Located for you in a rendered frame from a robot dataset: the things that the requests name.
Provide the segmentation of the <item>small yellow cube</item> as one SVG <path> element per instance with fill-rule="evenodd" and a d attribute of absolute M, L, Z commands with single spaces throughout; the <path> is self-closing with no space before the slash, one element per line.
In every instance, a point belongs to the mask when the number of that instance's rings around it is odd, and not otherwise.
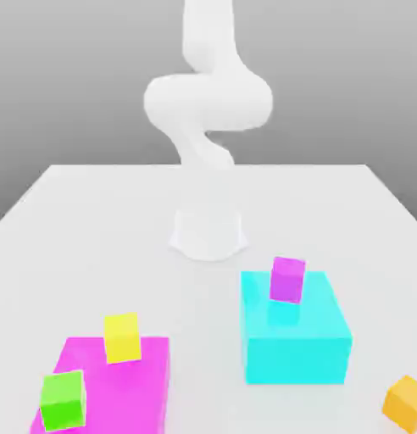
<path fill-rule="evenodd" d="M 103 340 L 108 364 L 142 359 L 137 313 L 107 315 L 103 323 Z"/>

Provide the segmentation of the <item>large magenta box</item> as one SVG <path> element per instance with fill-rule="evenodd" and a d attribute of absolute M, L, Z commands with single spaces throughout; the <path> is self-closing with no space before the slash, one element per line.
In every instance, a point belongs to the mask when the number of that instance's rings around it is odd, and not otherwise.
<path fill-rule="evenodd" d="M 164 434 L 170 341 L 142 337 L 141 344 L 142 359 L 108 364 L 101 337 L 69 337 L 54 371 L 84 371 L 86 424 L 46 432 L 37 413 L 30 434 Z"/>

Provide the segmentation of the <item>small purple cube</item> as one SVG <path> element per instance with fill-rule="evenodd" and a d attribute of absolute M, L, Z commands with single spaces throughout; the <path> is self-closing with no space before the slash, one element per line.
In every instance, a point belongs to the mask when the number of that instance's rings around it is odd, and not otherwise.
<path fill-rule="evenodd" d="M 270 299 L 299 304 L 305 269 L 306 262 L 301 259 L 275 257 L 270 273 Z"/>

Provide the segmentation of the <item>large cyan box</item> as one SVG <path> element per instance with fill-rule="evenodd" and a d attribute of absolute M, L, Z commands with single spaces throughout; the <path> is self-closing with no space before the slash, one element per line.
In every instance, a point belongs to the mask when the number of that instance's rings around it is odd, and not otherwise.
<path fill-rule="evenodd" d="M 323 271 L 308 271 L 300 304 L 270 299 L 269 271 L 243 271 L 240 328 L 247 384 L 342 384 L 353 336 Z"/>

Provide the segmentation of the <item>small orange cube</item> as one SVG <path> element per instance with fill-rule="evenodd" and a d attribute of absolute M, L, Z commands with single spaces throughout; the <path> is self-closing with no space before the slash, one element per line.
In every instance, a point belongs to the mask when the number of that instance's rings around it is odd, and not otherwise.
<path fill-rule="evenodd" d="M 408 434 L 417 432 L 417 381 L 404 376 L 386 392 L 382 413 Z"/>

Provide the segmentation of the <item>small green cube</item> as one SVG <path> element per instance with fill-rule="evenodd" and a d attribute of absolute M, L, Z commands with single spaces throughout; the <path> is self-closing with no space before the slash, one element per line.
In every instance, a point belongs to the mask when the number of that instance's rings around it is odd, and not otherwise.
<path fill-rule="evenodd" d="M 86 385 L 82 370 L 55 373 L 43 378 L 40 412 L 46 432 L 86 424 Z"/>

